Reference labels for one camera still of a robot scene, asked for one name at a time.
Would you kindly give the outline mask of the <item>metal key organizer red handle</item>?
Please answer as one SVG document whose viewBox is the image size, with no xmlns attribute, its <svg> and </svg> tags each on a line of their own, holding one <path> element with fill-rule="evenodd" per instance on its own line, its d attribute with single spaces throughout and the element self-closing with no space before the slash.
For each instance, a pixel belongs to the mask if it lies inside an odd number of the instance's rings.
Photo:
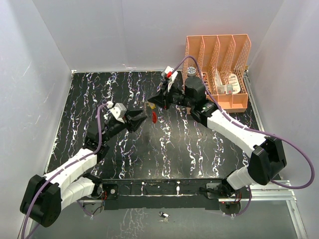
<svg viewBox="0 0 319 239">
<path fill-rule="evenodd" d="M 149 107 L 148 105 L 148 101 L 144 102 L 144 111 L 146 113 L 146 115 L 152 119 L 153 123 L 157 123 L 158 121 L 158 117 L 155 111 L 156 108 L 154 108 L 153 110 Z"/>
</svg>

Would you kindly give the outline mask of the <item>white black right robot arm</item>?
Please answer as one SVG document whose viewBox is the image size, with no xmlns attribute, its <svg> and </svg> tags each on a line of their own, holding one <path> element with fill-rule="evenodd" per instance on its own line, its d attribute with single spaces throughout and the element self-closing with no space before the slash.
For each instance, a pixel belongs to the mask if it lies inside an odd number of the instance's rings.
<svg viewBox="0 0 319 239">
<path fill-rule="evenodd" d="M 267 185 L 287 165 L 282 141 L 274 136 L 251 132 L 221 111 L 216 103 L 207 99 L 206 87 L 199 77 L 188 77 L 183 90 L 165 79 L 160 90 L 148 102 L 164 110 L 172 104 L 190 108 L 195 121 L 222 134 L 249 156 L 248 165 L 231 172 L 214 189 L 209 189 L 209 193 L 235 197 L 245 186 Z"/>
</svg>

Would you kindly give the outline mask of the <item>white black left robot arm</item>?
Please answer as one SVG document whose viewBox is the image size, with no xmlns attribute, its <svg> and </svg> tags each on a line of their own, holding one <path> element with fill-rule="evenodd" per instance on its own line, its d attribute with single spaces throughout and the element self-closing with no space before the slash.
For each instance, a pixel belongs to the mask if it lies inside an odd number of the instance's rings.
<svg viewBox="0 0 319 239">
<path fill-rule="evenodd" d="M 103 193 L 101 180 L 86 171 L 99 163 L 109 150 L 107 141 L 121 131 L 136 131 L 147 118 L 143 110 L 128 110 L 119 121 L 114 116 L 98 116 L 87 128 L 83 147 L 68 161 L 43 176 L 34 175 L 28 182 L 20 212 L 44 227 L 51 226 L 61 211 L 73 202 Z"/>
</svg>

